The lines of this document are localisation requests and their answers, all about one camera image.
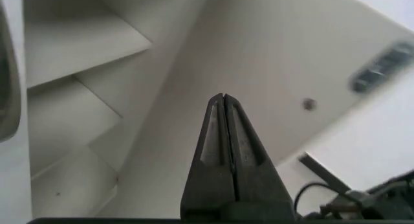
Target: shelf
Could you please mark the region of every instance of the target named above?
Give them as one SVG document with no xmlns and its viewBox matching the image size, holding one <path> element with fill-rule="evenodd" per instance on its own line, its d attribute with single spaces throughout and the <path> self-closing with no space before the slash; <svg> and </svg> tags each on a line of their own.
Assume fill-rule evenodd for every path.
<svg viewBox="0 0 414 224">
<path fill-rule="evenodd" d="M 27 87 L 151 46 L 98 0 L 24 0 Z"/>
<path fill-rule="evenodd" d="M 68 155 L 32 180 L 33 217 L 90 216 L 114 197 L 116 176 L 89 148 Z"/>
<path fill-rule="evenodd" d="M 120 117 L 112 109 L 73 78 L 29 90 L 31 174 L 86 147 L 119 122 Z"/>
</svg>

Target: white wall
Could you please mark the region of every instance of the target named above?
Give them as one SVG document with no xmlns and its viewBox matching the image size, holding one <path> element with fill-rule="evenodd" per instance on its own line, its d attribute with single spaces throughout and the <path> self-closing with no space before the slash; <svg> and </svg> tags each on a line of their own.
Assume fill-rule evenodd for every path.
<svg viewBox="0 0 414 224">
<path fill-rule="evenodd" d="M 153 44 L 143 53 L 77 75 L 124 119 L 91 144 L 98 155 L 120 171 L 205 0 L 102 1 Z"/>
<path fill-rule="evenodd" d="M 354 0 L 209 0 L 101 215 L 179 216 L 211 96 L 239 99 L 277 164 L 360 98 L 353 72 L 410 35 Z"/>
<path fill-rule="evenodd" d="M 28 157 L 25 38 L 22 0 L 1 0 L 12 35 L 21 87 L 21 120 L 16 134 L 0 142 L 0 223 L 21 224 L 32 219 Z"/>
<path fill-rule="evenodd" d="M 358 0 L 392 21 L 414 30 L 414 0 Z"/>
<path fill-rule="evenodd" d="M 414 169 L 414 65 L 308 143 L 308 154 L 352 189 Z"/>
</svg>

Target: black cable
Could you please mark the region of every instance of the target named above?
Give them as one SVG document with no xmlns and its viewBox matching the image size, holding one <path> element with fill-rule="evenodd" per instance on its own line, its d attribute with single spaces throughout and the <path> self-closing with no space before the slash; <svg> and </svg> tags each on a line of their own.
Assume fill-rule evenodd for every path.
<svg viewBox="0 0 414 224">
<path fill-rule="evenodd" d="M 331 187 L 331 186 L 329 186 L 327 184 L 319 183 L 319 182 L 313 182 L 313 183 L 309 183 L 309 184 L 303 186 L 301 188 L 301 190 L 298 192 L 298 194 L 296 195 L 295 200 L 294 200 L 294 204 L 293 204 L 293 209 L 295 210 L 295 213 L 298 213 L 298 203 L 299 203 L 300 197 L 303 195 L 303 193 L 308 188 L 310 188 L 312 186 L 321 186 L 321 187 L 327 188 L 327 189 L 329 189 L 329 190 L 331 190 L 333 192 L 336 192 L 339 196 L 342 196 L 343 198 L 346 198 L 346 199 L 354 202 L 356 205 L 359 206 L 359 208 L 361 208 L 361 209 L 363 208 L 363 205 L 362 205 L 361 201 L 359 201 L 359 200 L 357 200 L 357 199 L 355 199 L 355 198 L 353 198 L 353 197 L 351 197 L 351 196 L 349 196 L 349 195 L 347 195 L 347 194 L 345 194 L 343 192 L 340 192 L 337 189 L 335 189 L 335 188 L 333 188 L 333 187 Z"/>
</svg>

